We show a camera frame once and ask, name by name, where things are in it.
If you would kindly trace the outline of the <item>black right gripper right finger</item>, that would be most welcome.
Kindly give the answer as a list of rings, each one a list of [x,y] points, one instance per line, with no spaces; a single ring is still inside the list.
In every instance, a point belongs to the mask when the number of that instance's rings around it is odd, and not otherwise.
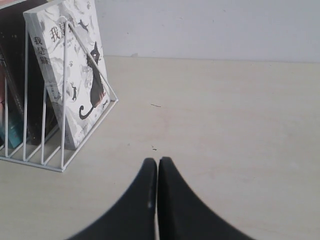
[[[157,215],[161,240],[252,239],[212,211],[167,156],[158,166]]]

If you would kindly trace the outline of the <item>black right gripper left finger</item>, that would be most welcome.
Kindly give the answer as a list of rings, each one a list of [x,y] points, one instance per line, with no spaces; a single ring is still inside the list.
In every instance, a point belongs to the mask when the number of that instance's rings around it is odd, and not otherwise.
[[[71,240],[154,240],[157,163],[146,158],[135,179],[100,218],[71,236]]]

